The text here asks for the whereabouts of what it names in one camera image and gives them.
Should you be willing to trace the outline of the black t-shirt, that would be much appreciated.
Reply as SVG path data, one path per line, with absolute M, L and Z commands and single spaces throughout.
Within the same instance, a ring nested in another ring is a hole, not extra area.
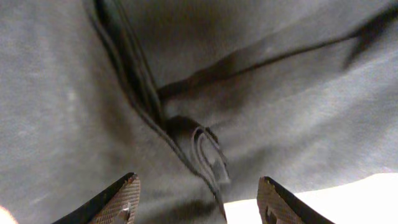
M 397 171 L 397 2 L 1 2 L 1 205 L 54 223 L 127 173 L 134 223 L 225 223 Z

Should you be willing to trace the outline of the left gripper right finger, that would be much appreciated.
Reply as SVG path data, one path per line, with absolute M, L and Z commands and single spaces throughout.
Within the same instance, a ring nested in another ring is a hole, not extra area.
M 333 224 L 270 177 L 261 177 L 257 206 L 263 224 Z

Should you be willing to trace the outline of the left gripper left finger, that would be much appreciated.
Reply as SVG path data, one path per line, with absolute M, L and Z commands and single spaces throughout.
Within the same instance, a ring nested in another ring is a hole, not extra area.
M 54 224 L 134 223 L 141 182 L 130 172 Z

